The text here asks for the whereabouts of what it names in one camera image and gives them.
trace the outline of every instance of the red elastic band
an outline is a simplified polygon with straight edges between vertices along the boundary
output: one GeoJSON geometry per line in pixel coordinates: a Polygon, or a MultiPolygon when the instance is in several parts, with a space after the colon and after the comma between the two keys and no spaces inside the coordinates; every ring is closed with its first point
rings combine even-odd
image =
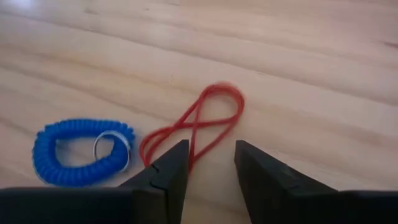
{"type": "Polygon", "coordinates": [[[156,148],[161,144],[166,138],[168,138],[173,132],[178,131],[183,128],[192,128],[192,136],[191,136],[191,144],[190,144],[190,153],[189,153],[189,171],[192,170],[193,165],[199,160],[204,154],[210,151],[213,147],[215,147],[236,125],[239,121],[243,113],[244,108],[244,98],[241,92],[229,85],[227,83],[217,83],[214,85],[210,85],[206,87],[203,92],[200,94],[199,98],[192,104],[189,109],[182,115],[182,117],[173,125],[169,127],[160,128],[153,133],[148,134],[141,142],[139,152],[142,161],[144,161],[144,165],[147,167],[150,165],[150,160],[152,158],[153,153],[155,152],[156,148]],[[223,118],[223,119],[216,119],[211,121],[200,121],[200,113],[203,106],[204,101],[209,96],[215,95],[229,95],[232,97],[238,108],[236,110],[236,114],[230,118],[223,118]],[[195,117],[192,123],[185,122],[185,120],[195,111],[195,117]],[[228,124],[226,129],[217,137],[215,138],[209,145],[203,148],[200,152],[195,155],[195,141],[197,136],[198,128],[205,128],[210,126],[216,126],[221,124],[228,124]],[[145,148],[154,138],[156,140],[153,144],[149,147],[146,155],[145,155],[145,148]]]}

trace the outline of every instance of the wood grain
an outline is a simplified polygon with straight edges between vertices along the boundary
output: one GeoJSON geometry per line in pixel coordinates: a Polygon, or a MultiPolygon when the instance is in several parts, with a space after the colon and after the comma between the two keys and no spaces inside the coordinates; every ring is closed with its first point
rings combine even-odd
{"type": "MultiPolygon", "coordinates": [[[[30,150],[47,123],[119,119],[139,144],[225,80],[244,93],[245,114],[195,167],[184,223],[249,223],[237,139],[337,189],[397,189],[397,21],[388,0],[0,0],[1,187],[43,185],[30,150]]],[[[204,116],[232,110],[217,98],[204,116]]],[[[198,146],[220,131],[200,131],[198,146]]],[[[91,143],[65,145],[64,162],[92,161],[91,143]]]]}

